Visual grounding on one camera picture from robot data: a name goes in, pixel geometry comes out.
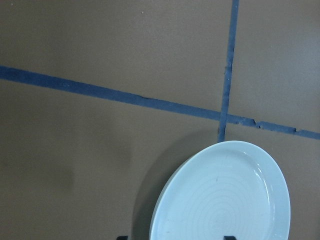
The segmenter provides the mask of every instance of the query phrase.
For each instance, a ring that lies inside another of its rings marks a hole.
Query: white plate
[[[151,240],[287,240],[285,178],[260,147],[225,141],[182,164],[155,205]]]

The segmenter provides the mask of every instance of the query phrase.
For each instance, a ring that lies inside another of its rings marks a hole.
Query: floor tile
[[[0,3],[0,65],[220,110],[231,0]]]
[[[320,132],[320,2],[240,1],[229,113]]]
[[[255,144],[279,165],[290,195],[289,240],[320,239],[320,141],[234,124],[226,140]]]
[[[169,176],[217,140],[216,121],[0,84],[2,240],[146,239]]]

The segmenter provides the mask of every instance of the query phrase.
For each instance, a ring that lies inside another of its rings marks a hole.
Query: ceramic plate
[[[287,240],[285,178],[260,147],[225,141],[182,164],[154,208],[151,240]]]

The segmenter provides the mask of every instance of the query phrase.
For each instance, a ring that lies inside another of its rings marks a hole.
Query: tiled floor
[[[2,1],[0,65],[220,111],[231,7]],[[226,141],[280,166],[290,240],[320,238],[319,13],[317,0],[239,3],[228,113],[316,136],[226,125]],[[217,142],[219,121],[12,82],[20,73],[0,80],[0,239],[148,239],[166,180]]]

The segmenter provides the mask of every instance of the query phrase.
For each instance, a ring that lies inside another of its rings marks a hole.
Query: blue line
[[[0,65],[0,79],[218,121],[220,112]],[[227,114],[227,122],[320,140],[320,133]]]
[[[267,121],[256,122],[253,118],[247,118],[243,116],[227,115],[227,122],[230,124],[240,124],[247,127],[253,127],[257,129],[264,129],[278,133],[291,134],[295,136],[318,139],[320,140],[320,133],[308,130],[298,130],[295,127],[279,125],[276,123],[271,123]]]
[[[205,119],[216,121],[220,119],[220,112],[218,111],[179,104],[171,101],[147,98],[129,92],[118,91],[106,87],[43,75],[40,73],[15,69],[6,66],[0,66],[0,78],[18,83],[62,90],[70,93],[108,99],[111,101],[133,104],[173,113],[186,114]]]
[[[232,79],[232,64],[234,61],[235,44],[236,44],[238,8],[239,8],[239,0],[232,0],[228,50],[227,50],[226,67],[225,67],[225,73],[224,73],[224,85],[223,85],[223,92],[222,92],[218,143],[223,142],[225,140],[227,116],[228,116],[228,109],[229,109],[229,95],[230,95],[231,79]]]

